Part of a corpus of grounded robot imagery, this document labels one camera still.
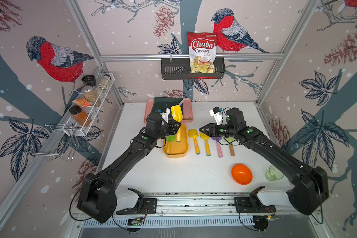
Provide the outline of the green shovel wooden handle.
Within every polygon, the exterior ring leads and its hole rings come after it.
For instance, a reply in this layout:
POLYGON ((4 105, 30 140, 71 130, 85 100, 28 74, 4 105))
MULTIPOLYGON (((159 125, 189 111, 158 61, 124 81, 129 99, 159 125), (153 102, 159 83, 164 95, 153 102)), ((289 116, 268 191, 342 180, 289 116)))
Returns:
POLYGON ((235 156, 235 151, 233 146, 233 142, 235 141, 235 139, 229 136, 229 137, 224 137, 224 140, 229 146, 231 156, 235 156))

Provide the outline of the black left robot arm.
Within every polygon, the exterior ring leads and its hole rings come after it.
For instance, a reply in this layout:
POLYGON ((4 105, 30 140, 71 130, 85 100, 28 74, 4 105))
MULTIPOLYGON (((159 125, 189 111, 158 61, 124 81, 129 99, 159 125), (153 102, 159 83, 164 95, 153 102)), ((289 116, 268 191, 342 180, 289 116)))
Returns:
POLYGON ((158 140, 176 135, 181 126, 173 119, 165 120, 159 113, 148 115, 146 122, 118 159, 99 173, 88 174, 83 180, 77 208, 100 223, 108 221, 115 212, 116 189, 125 175, 157 146, 158 140))

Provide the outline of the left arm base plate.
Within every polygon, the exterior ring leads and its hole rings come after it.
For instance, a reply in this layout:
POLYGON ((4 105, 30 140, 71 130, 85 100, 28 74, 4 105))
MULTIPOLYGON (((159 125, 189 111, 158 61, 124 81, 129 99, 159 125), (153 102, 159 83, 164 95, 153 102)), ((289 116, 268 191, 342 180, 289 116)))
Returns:
POLYGON ((156 214, 157 199, 145 198, 143 193, 134 188, 122 190, 117 199, 117 215, 156 214))

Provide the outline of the purple shovel pink handle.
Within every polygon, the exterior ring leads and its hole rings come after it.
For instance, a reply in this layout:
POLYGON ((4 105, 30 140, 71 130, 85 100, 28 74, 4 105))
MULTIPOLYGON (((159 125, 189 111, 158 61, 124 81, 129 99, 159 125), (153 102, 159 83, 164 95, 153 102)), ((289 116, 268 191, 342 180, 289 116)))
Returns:
POLYGON ((221 137, 211 137, 211 138, 216 142, 218 157, 222 158, 223 152, 222 152, 221 144, 220 144, 221 137))

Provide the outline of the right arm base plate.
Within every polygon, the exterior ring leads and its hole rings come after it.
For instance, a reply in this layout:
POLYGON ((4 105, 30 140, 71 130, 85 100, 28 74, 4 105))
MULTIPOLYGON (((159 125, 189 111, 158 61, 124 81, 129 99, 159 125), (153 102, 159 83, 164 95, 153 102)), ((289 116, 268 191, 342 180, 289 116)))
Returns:
POLYGON ((258 199, 258 192, 261 191, 265 186, 260 186, 256 188, 253 192, 249 193, 248 196, 234 197, 234 206, 237 213, 265 213, 269 212, 274 214, 276 212, 276 207, 274 205, 266 206, 261 203, 258 199))

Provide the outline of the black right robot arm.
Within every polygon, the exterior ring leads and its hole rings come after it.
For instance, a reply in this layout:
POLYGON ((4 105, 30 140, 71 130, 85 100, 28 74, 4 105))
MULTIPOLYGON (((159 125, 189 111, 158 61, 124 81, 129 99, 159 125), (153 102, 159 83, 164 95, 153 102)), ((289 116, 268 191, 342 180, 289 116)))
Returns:
POLYGON ((292 184, 289 188, 272 190, 260 186, 250 193, 251 207, 271 205, 292 206, 303 215, 311 215, 329 198, 327 172, 313 168, 276 146, 262 131, 247 126, 244 114, 238 108, 227 111, 215 107, 209 111, 215 123, 200 128, 209 137, 232 137, 276 167, 292 184))

